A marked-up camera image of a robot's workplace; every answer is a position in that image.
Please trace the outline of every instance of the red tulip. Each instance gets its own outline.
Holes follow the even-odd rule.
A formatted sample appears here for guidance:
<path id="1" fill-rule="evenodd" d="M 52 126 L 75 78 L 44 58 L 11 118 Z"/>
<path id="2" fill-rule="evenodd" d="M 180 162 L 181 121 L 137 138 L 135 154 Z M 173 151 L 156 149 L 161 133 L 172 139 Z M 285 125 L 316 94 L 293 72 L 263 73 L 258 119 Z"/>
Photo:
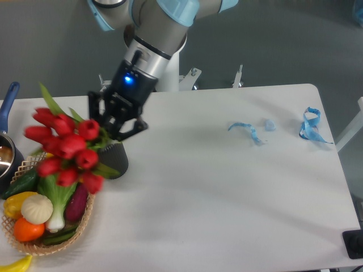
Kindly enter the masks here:
<path id="1" fill-rule="evenodd" d="M 59 136 L 65 137 L 74 133 L 75 124 L 69 116 L 59 114 L 53 121 L 53 127 Z"/>
<path id="2" fill-rule="evenodd" d="M 85 120 L 78 125 L 78 134 L 86 140 L 94 140 L 98 137 L 100 125 L 95 120 Z"/>
<path id="3" fill-rule="evenodd" d="M 55 116 L 50 112 L 48 108 L 38 108 L 36 113 L 33 114 L 33 118 L 39 123 L 52 128 Z"/>
<path id="4" fill-rule="evenodd" d="M 83 173 L 82 179 L 84 186 L 91 194 L 95 194 L 102 190 L 103 176 L 95 175 L 91 171 L 86 171 Z"/>
<path id="5" fill-rule="evenodd" d="M 58 156 L 70 160 L 77 152 L 86 147 L 85 139 L 77 134 L 69 134 L 60 143 Z"/>
<path id="6" fill-rule="evenodd" d="M 52 136 L 52 130 L 46 126 L 29 126 L 25 129 L 24 136 L 38 143 L 43 143 L 46 138 Z"/>
<path id="7" fill-rule="evenodd" d="M 37 167 L 36 172 L 40 177 L 46 177 L 57 173 L 61 169 L 62 159 L 59 157 L 50 157 L 41 161 Z"/>
<path id="8" fill-rule="evenodd" d="M 72 166 L 68 169 L 61 170 L 58 175 L 57 185 L 59 186 L 70 186 L 74 184 L 78 179 L 78 169 L 75 166 Z"/>
<path id="9" fill-rule="evenodd" d="M 59 146 L 62 142 L 60 137 L 50 136 L 43 140 L 43 150 L 47 153 L 57 155 L 59 151 Z"/>
<path id="10" fill-rule="evenodd" d="M 76 154 L 75 162 L 83 169 L 91 169 L 98 163 L 98 154 L 96 151 L 90 149 L 82 150 Z"/>

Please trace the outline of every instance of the blue led light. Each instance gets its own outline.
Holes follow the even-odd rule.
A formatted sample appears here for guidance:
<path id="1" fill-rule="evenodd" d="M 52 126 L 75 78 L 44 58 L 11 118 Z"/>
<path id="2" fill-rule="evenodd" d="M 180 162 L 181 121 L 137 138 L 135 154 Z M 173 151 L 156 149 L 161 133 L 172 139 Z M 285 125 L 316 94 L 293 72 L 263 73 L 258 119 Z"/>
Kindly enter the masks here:
<path id="1" fill-rule="evenodd" d="M 132 83 L 134 83 L 134 79 L 131 76 L 128 76 L 128 75 L 126 75 L 124 77 L 124 80 L 125 80 L 125 83 L 126 84 L 132 84 Z"/>

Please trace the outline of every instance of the blue pot handle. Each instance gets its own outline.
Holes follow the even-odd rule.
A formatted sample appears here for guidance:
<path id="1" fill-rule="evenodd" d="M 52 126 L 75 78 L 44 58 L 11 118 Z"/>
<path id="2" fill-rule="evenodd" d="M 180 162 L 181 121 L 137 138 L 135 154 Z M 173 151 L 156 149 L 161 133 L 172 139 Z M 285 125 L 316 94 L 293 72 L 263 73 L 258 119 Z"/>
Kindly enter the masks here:
<path id="1" fill-rule="evenodd" d="M 9 112 L 16 98 L 16 95 L 18 94 L 19 88 L 20 84 L 18 82 L 12 82 L 10 84 L 4 102 L 2 103 L 0 108 L 0 132 L 7 133 L 7 120 L 9 117 Z"/>

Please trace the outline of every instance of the yellow bell pepper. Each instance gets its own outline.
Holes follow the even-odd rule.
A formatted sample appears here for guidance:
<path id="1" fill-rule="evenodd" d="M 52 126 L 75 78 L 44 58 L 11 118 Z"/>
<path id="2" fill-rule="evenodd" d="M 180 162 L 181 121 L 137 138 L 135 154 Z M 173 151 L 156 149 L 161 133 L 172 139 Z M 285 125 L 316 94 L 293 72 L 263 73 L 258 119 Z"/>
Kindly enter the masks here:
<path id="1" fill-rule="evenodd" d="M 23 192 L 9 197 L 4 202 L 4 214 L 13 219 L 22 217 L 22 204 L 25 199 L 37 194 L 36 192 Z"/>

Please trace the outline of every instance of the gray floor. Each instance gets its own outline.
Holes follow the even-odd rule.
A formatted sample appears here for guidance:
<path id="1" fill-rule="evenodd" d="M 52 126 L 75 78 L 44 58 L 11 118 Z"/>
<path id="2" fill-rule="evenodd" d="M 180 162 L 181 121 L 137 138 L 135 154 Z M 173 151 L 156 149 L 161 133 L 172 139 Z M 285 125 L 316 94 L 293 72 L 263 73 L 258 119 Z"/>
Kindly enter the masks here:
<path id="1" fill-rule="evenodd" d="M 180 71 L 203 71 L 201 88 L 226 88 L 241 63 L 245 86 L 312 83 L 319 88 L 336 138 L 358 113 L 363 96 L 363 28 L 353 0 L 240 0 L 188 33 Z M 102 32 L 84 0 L 0 3 L 0 99 L 10 82 L 19 98 L 98 90 L 125 53 L 123 31 Z M 351 193 L 363 198 L 363 131 L 340 153 Z"/>

